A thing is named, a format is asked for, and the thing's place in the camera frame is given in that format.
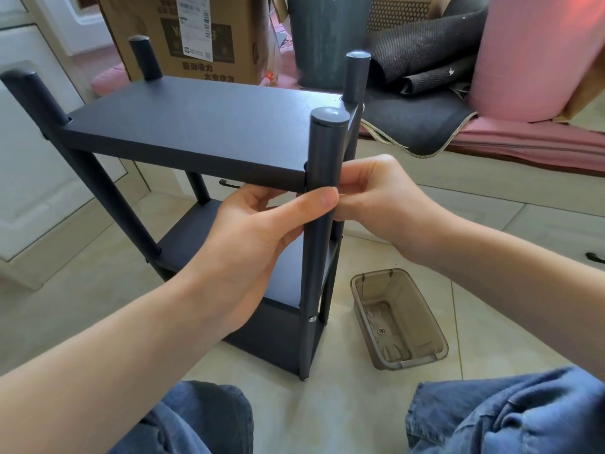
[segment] shelf board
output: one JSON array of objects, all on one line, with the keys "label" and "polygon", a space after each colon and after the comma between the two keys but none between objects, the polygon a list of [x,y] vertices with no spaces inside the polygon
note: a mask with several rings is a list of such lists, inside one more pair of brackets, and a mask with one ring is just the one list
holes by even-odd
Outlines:
[{"label": "shelf board", "polygon": [[[180,271],[206,240],[221,201],[212,199],[206,205],[196,203],[159,241],[162,253],[157,264],[170,271]],[[337,251],[337,242],[330,240],[324,282]],[[286,247],[280,255],[265,298],[299,308],[303,275],[303,236]]]},{"label": "shelf board", "polygon": [[83,106],[59,131],[69,147],[304,191],[311,110],[339,94],[164,76]]}]

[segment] hand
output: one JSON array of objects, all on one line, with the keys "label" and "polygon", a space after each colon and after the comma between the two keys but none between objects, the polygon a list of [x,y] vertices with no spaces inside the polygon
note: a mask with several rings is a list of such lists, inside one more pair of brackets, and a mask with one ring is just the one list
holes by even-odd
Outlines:
[{"label": "hand", "polygon": [[326,187],[267,209],[284,191],[244,185],[218,210],[200,251],[168,282],[184,287],[185,298],[205,310],[217,329],[216,340],[242,327],[268,285],[277,258],[303,231],[338,203],[336,188]]},{"label": "hand", "polygon": [[390,155],[343,164],[335,220],[359,221],[406,258],[423,264],[434,237],[458,218],[427,197]]}]

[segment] tiled floor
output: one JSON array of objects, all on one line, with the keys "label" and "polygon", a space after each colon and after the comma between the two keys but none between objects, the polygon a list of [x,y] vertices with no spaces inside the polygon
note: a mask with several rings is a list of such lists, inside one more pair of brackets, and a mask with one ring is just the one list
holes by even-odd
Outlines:
[{"label": "tiled floor", "polygon": [[[155,238],[191,201],[150,194],[136,211]],[[399,372],[374,369],[349,288],[361,272],[408,271],[450,345],[441,362]],[[160,280],[116,225],[38,292],[0,282],[0,373],[93,324]],[[416,385],[545,370],[566,361],[443,276],[405,261],[389,245],[346,236],[330,321],[308,382],[221,343],[187,378],[239,386],[255,414],[260,453],[402,453]]]}]

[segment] barcode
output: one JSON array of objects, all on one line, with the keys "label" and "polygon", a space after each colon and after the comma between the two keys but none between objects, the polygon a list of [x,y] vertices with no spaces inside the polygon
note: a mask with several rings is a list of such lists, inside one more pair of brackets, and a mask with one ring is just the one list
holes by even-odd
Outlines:
[{"label": "barcode", "polygon": [[212,38],[212,35],[210,34],[210,14],[208,11],[204,11],[204,33],[206,34],[207,40]]}]

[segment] gray trash can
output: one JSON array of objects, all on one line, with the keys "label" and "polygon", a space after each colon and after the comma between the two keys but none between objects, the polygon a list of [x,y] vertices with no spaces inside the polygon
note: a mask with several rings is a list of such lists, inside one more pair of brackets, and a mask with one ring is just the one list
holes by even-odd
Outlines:
[{"label": "gray trash can", "polygon": [[288,0],[298,83],[341,88],[347,52],[362,49],[372,0]]}]

